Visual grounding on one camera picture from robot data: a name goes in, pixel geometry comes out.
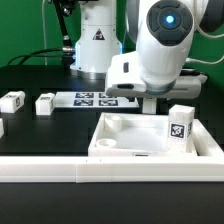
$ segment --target white cylinder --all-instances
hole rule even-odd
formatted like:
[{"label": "white cylinder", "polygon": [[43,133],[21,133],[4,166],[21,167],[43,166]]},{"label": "white cylinder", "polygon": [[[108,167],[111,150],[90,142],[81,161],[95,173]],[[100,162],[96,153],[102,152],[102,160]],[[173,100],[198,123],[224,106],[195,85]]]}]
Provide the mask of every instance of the white cylinder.
[{"label": "white cylinder", "polygon": [[116,37],[116,0],[90,1],[80,8],[81,37],[70,68],[85,78],[105,78],[112,57],[121,53]]},{"label": "white cylinder", "polygon": [[105,130],[109,132],[120,132],[122,129],[122,118],[117,115],[107,115],[105,117]]}]

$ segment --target small white object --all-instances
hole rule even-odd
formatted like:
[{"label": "small white object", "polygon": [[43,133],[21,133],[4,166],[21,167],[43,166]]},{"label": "small white object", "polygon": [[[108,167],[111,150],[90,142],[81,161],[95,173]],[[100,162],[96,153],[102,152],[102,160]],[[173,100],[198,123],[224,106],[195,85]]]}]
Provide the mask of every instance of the small white object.
[{"label": "small white object", "polygon": [[169,131],[167,148],[180,152],[192,150],[192,126],[194,107],[175,105],[169,111]]},{"label": "small white object", "polygon": [[122,118],[118,115],[105,116],[105,130],[109,132],[120,132],[122,129]]},{"label": "small white object", "polygon": [[36,115],[51,115],[55,108],[55,94],[41,94],[36,101]]},{"label": "small white object", "polygon": [[3,120],[0,118],[0,138],[4,135]]},{"label": "small white object", "polygon": [[0,99],[2,113],[15,113],[24,105],[25,93],[23,91],[9,92]]}]

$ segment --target black and white pattern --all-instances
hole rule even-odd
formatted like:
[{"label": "black and white pattern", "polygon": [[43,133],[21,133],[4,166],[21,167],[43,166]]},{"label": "black and white pattern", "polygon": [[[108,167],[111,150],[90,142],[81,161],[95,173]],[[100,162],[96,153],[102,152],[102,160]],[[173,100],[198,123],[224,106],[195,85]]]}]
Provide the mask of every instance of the black and white pattern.
[{"label": "black and white pattern", "polygon": [[186,126],[170,123],[169,137],[184,140],[186,138]]},{"label": "black and white pattern", "polygon": [[40,98],[40,100],[50,100],[50,99],[51,99],[51,98],[48,97],[48,96],[43,96],[43,97]]},{"label": "black and white pattern", "polygon": [[93,100],[75,100],[74,101],[74,106],[87,106],[91,107],[93,106]]},{"label": "black and white pattern", "polygon": [[20,99],[19,97],[16,99],[16,107],[19,107],[20,106]]},{"label": "black and white pattern", "polygon": [[86,93],[76,93],[75,98],[88,98],[88,99],[94,98],[94,93],[88,93],[88,92],[86,92]]},{"label": "black and white pattern", "polygon": [[188,125],[187,137],[191,134],[192,131],[192,122]]},{"label": "black and white pattern", "polygon": [[107,96],[105,93],[99,93],[99,98],[102,99],[102,98],[117,98],[117,97],[110,97],[110,96]]},{"label": "black and white pattern", "polygon": [[117,100],[99,100],[99,106],[118,106]]}]

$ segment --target black cable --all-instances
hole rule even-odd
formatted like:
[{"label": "black cable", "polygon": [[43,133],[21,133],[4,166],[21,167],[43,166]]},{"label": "black cable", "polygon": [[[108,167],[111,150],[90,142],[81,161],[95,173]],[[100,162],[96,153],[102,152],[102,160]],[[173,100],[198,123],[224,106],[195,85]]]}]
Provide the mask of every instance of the black cable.
[{"label": "black cable", "polygon": [[62,48],[50,48],[50,49],[44,49],[44,50],[40,50],[40,51],[35,51],[29,55],[27,55],[26,57],[24,57],[18,65],[23,65],[23,63],[25,61],[27,61],[30,57],[33,57],[34,55],[38,55],[38,54],[43,54],[43,53],[48,53],[48,52],[56,52],[56,51],[62,51]]},{"label": "black cable", "polygon": [[[7,66],[9,66],[16,59],[25,58],[25,57],[28,57],[28,56],[30,56],[30,55],[19,55],[17,57],[14,57],[7,63]],[[31,57],[35,57],[35,58],[45,58],[45,57],[48,57],[48,58],[58,58],[58,57],[61,57],[61,55],[32,55]]]},{"label": "black cable", "polygon": [[71,46],[73,46],[73,44],[72,44],[72,41],[71,41],[71,39],[68,35],[68,31],[67,31],[67,28],[66,28],[66,25],[65,25],[65,21],[64,21],[64,17],[63,17],[62,11],[61,11],[59,1],[58,0],[53,0],[53,3],[54,3],[55,10],[56,10],[56,13],[57,13],[61,33],[62,33],[62,36],[63,36],[63,45],[71,47]]}]

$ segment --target blue light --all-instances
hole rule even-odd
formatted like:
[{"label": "blue light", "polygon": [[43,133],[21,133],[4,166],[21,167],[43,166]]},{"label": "blue light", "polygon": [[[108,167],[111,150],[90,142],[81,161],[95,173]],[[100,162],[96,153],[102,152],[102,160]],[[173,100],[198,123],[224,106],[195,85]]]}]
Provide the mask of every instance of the blue light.
[{"label": "blue light", "polygon": [[173,16],[167,16],[167,17],[166,17],[166,21],[167,21],[168,23],[173,23],[173,22],[174,22],[174,17],[173,17]]}]

